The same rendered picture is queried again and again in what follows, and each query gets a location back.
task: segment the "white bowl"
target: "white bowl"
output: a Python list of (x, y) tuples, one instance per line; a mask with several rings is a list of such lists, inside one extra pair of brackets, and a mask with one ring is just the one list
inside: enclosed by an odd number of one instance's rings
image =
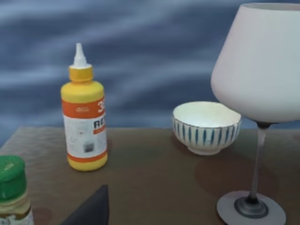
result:
[(188, 102), (173, 111), (177, 139), (198, 155), (214, 155), (240, 132), (241, 115), (217, 102)]

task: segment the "bottle label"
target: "bottle label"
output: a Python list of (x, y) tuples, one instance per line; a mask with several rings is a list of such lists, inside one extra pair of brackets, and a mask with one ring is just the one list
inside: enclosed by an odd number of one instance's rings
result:
[(104, 98), (81, 104), (62, 101), (62, 109), (70, 159), (92, 162), (103, 157), (107, 148)]
[(0, 217), (0, 225), (34, 225), (32, 211), (30, 209), (29, 213), (22, 218), (18, 218), (17, 214), (5, 218)]

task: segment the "gray backdrop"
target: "gray backdrop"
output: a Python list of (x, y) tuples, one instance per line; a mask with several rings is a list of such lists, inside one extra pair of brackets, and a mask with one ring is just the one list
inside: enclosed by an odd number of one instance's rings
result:
[(110, 127), (170, 127), (175, 106), (216, 101), (210, 74), (247, 2), (1, 0), (0, 146), (19, 126), (63, 125), (60, 87), (76, 42), (105, 86)]

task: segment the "wooden tabletop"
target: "wooden tabletop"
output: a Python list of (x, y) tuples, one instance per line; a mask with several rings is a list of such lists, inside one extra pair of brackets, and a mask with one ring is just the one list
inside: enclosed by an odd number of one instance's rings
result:
[[(211, 157), (190, 153), (160, 128), (108, 129), (109, 161), (95, 172), (71, 169), (62, 128), (24, 127), (1, 154), (26, 162), (36, 225), (59, 225), (101, 185), (108, 184), (111, 225), (222, 225), (219, 197), (249, 190), (256, 130), (241, 130), (228, 149)], [(287, 225), (300, 223), (300, 130), (267, 133), (259, 192), (286, 211)]]

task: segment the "wine glass base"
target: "wine glass base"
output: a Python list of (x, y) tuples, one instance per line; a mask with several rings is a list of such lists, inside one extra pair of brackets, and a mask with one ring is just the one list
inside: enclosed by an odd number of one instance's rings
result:
[(235, 191), (222, 196), (217, 203), (217, 212), (228, 225), (284, 225), (286, 216), (284, 210), (275, 201), (261, 194), (257, 198), (263, 204), (262, 208), (248, 208), (241, 204), (242, 198), (248, 197), (248, 191)]
[(212, 156), (218, 154), (222, 149), (216, 149), (216, 150), (208, 150), (208, 151), (203, 151), (199, 149), (193, 149), (191, 147), (187, 148), (190, 150), (192, 153), (200, 155), (200, 156)]

